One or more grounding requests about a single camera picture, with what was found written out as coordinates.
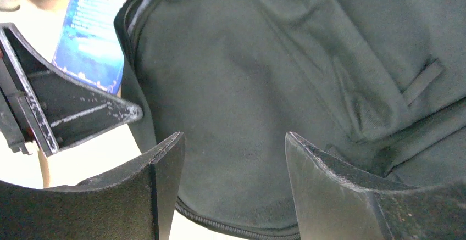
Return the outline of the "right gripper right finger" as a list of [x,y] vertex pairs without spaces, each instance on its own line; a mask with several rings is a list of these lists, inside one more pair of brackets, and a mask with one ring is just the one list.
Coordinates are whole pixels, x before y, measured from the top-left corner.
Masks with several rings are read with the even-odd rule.
[[465,179],[415,187],[363,171],[288,132],[302,239],[465,239]]

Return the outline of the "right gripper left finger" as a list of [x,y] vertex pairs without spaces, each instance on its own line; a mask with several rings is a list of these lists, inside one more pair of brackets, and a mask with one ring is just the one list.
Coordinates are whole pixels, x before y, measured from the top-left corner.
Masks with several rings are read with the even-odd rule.
[[176,132],[76,186],[1,182],[1,239],[168,239],[184,157]]

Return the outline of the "black student backpack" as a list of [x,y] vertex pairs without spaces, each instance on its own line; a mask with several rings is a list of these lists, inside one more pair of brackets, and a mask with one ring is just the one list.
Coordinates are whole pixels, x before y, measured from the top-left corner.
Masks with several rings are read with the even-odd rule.
[[199,225],[302,239],[288,132],[393,182],[465,179],[465,0],[127,0],[114,26],[130,130],[185,134]]

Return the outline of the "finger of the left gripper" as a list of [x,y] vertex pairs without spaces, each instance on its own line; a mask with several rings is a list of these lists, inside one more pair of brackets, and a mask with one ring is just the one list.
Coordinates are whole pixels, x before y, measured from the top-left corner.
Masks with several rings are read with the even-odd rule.
[[140,120],[134,103],[88,86],[45,60],[13,23],[1,24],[1,133],[15,153],[46,156]]

